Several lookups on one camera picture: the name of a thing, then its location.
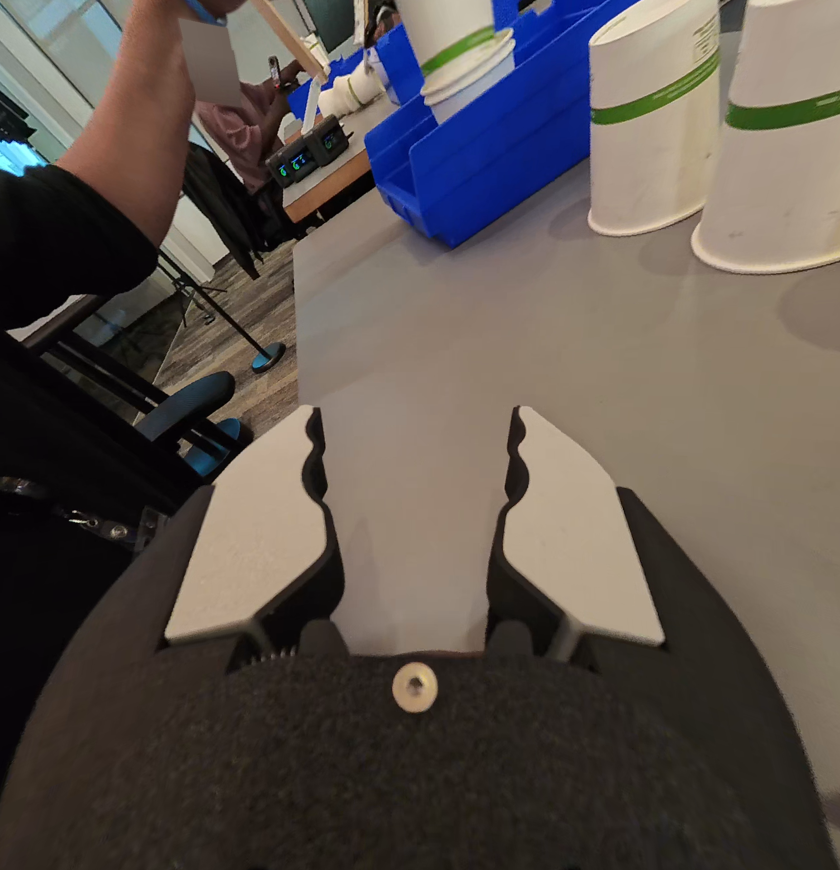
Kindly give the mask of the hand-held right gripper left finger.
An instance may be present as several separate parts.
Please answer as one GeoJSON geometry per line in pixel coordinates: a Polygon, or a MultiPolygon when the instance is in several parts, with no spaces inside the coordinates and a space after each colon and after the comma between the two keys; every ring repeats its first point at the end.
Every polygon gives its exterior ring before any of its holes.
{"type": "Polygon", "coordinates": [[[325,450],[320,409],[299,406],[217,478],[165,626],[171,647],[244,638],[260,658],[286,658],[332,616],[344,568],[325,450]]]}

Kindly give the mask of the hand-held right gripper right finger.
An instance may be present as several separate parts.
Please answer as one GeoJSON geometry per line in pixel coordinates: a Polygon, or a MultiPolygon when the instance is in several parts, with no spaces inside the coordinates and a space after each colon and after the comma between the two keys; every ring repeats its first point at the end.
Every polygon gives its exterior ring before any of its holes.
{"type": "Polygon", "coordinates": [[[487,645],[519,624],[536,656],[600,637],[661,650],[665,631],[620,492],[586,449],[530,406],[512,410],[505,503],[487,569],[487,645]]]}

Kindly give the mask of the white paper cup green band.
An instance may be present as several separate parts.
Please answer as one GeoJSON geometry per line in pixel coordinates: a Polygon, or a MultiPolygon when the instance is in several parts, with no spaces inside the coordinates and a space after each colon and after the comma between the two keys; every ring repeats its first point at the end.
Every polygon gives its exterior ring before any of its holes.
{"type": "Polygon", "coordinates": [[[699,212],[719,141],[715,1],[640,1],[589,40],[588,225],[607,237],[699,212]]]}
{"type": "Polygon", "coordinates": [[[748,2],[691,248],[737,274],[840,261],[840,1],[748,2]]]}

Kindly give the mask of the blue plastic bin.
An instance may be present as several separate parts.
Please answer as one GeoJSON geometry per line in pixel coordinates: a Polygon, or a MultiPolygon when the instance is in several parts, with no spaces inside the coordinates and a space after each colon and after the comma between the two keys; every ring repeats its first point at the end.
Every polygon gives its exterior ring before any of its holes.
{"type": "Polygon", "coordinates": [[[416,96],[364,137],[384,203],[455,248],[587,158],[589,39],[630,5],[493,2],[516,69],[441,125],[416,96]]]}
{"type": "MultiPolygon", "coordinates": [[[[331,87],[332,80],[336,77],[349,74],[350,71],[353,71],[360,61],[363,61],[363,52],[362,50],[355,51],[347,56],[341,58],[333,58],[330,61],[330,77],[327,84],[322,85],[321,91],[327,90],[331,87]]],[[[296,118],[301,118],[304,116],[306,102],[309,93],[309,83],[312,77],[307,77],[305,81],[300,83],[296,90],[289,94],[288,101],[291,107],[293,114],[296,118]]]]}
{"type": "Polygon", "coordinates": [[[402,106],[418,96],[425,77],[415,58],[410,39],[403,24],[384,33],[376,42],[378,60],[389,84],[387,93],[402,106]]]}

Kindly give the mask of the stack of white paper cups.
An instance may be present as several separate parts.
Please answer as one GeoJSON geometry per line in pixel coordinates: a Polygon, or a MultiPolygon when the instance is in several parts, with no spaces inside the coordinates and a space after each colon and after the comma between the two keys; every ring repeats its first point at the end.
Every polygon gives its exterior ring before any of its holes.
{"type": "Polygon", "coordinates": [[[396,8],[438,125],[516,69],[514,30],[496,27],[491,1],[398,1],[396,8]]]}

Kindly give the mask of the person's left forearm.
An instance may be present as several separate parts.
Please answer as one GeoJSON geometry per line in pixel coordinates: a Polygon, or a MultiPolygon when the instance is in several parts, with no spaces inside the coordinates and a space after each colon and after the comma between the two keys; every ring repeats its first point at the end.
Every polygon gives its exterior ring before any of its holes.
{"type": "MultiPolygon", "coordinates": [[[[207,1],[229,16],[242,1],[207,1]]],[[[0,169],[0,332],[143,284],[175,217],[195,106],[184,2],[134,2],[106,91],[56,164],[0,169]]]]}

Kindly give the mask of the lying white paper cups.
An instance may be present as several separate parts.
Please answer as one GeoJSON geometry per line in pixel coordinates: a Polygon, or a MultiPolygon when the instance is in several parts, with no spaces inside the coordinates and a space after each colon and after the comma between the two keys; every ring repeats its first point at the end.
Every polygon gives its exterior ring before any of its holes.
{"type": "Polygon", "coordinates": [[[371,64],[360,61],[357,67],[332,80],[331,87],[321,91],[318,109],[323,117],[342,118],[359,112],[385,93],[385,86],[371,64]]]}

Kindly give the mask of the black stanchion pole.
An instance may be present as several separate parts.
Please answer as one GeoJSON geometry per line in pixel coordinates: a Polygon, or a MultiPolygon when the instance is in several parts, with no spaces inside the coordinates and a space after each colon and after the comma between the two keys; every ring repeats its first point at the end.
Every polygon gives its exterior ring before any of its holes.
{"type": "Polygon", "coordinates": [[[188,299],[189,304],[197,305],[212,317],[224,321],[231,331],[235,332],[243,342],[256,352],[251,363],[254,374],[260,375],[270,371],[283,358],[286,352],[284,343],[276,341],[264,345],[259,342],[163,248],[160,248],[157,253],[157,268],[167,277],[173,289],[188,299]]]}

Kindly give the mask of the black jacket on chair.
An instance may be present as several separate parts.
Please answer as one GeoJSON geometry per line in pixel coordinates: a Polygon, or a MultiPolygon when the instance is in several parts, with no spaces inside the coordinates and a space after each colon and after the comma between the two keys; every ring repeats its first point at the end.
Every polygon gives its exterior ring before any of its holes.
{"type": "Polygon", "coordinates": [[[265,239],[262,212],[243,183],[213,151],[188,143],[183,193],[208,219],[219,239],[244,272],[260,278],[265,239]]]}

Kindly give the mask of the wooden display board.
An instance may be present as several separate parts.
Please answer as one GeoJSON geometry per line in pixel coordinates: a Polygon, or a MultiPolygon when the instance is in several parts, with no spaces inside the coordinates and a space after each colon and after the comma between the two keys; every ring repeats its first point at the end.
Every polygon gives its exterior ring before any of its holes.
{"type": "Polygon", "coordinates": [[[271,1],[251,3],[302,69],[321,85],[327,84],[330,77],[329,59],[317,35],[312,33],[308,37],[301,37],[271,1]]]}

